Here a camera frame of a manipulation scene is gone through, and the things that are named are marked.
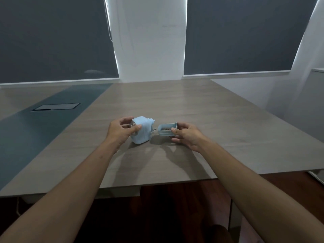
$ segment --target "person's left hand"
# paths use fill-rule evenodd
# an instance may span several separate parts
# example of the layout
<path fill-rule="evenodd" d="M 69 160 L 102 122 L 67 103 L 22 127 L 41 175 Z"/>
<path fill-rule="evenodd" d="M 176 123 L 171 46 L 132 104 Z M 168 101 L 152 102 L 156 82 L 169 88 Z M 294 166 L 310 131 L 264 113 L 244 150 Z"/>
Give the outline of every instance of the person's left hand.
<path fill-rule="evenodd" d="M 142 128 L 142 125 L 135 125 L 129 128 L 129 123 L 132 121 L 134 117 L 124 117 L 120 119 L 115 119 L 113 120 L 109 127 L 108 127 L 108 133 L 106 140 L 107 142 L 114 143 L 116 150 L 115 152 L 118 151 L 120 146 L 126 142 L 128 137 L 133 134 L 134 132 L 139 131 Z"/>

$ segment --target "forearm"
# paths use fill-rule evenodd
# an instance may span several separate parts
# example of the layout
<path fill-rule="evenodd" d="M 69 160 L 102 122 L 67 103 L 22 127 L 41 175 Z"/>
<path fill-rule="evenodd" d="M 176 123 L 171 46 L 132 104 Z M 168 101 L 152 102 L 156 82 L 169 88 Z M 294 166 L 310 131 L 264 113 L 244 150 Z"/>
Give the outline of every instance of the forearm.
<path fill-rule="evenodd" d="M 203 141 L 201 154 L 266 242 L 322 242 L 322 223 L 286 193 L 216 143 Z"/>
<path fill-rule="evenodd" d="M 109 140 L 103 142 L 15 221 L 0 242 L 73 242 L 106 173 L 114 146 Z"/>

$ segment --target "hand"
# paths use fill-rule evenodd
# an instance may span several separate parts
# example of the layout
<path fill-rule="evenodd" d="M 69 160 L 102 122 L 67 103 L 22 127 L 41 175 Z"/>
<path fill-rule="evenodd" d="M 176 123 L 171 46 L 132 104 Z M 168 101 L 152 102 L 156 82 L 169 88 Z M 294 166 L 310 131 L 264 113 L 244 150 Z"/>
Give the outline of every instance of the hand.
<path fill-rule="evenodd" d="M 139 131 L 142 128 L 141 124 L 132 126 L 131 128 L 129 127 L 128 124 L 132 121 L 133 118 L 134 118 L 133 116 L 124 117 L 120 119 L 115 119 L 110 123 L 105 141 L 115 144 L 116 146 L 115 152 L 118 151 L 120 146 L 124 142 L 126 142 L 126 140 L 131 134 Z"/>
<path fill-rule="evenodd" d="M 201 133 L 197 126 L 185 122 L 178 122 L 178 128 L 171 128 L 176 135 L 171 140 L 175 143 L 187 145 L 192 151 L 200 153 L 200 145 L 209 139 Z"/>

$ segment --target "dark gray roller blind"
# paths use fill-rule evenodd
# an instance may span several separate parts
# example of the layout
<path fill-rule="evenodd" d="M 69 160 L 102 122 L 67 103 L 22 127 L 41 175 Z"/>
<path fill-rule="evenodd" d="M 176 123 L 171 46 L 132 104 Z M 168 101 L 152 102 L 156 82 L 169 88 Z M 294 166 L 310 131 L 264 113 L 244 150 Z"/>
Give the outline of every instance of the dark gray roller blind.
<path fill-rule="evenodd" d="M 0 83 L 118 77 L 104 0 L 0 0 Z"/>
<path fill-rule="evenodd" d="M 317 0 L 188 0 L 184 74 L 290 70 Z"/>

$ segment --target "white wall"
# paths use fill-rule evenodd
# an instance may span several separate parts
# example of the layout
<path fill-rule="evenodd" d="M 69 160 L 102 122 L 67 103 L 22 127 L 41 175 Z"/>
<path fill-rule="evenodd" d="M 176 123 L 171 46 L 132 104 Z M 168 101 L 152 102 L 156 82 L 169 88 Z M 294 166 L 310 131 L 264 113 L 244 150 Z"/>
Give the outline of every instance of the white wall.
<path fill-rule="evenodd" d="M 284 118 L 312 68 L 324 67 L 324 0 L 318 0 L 291 72 L 281 76 L 214 81 L 272 114 Z"/>
<path fill-rule="evenodd" d="M 181 79 L 187 0 L 107 0 L 123 82 Z"/>

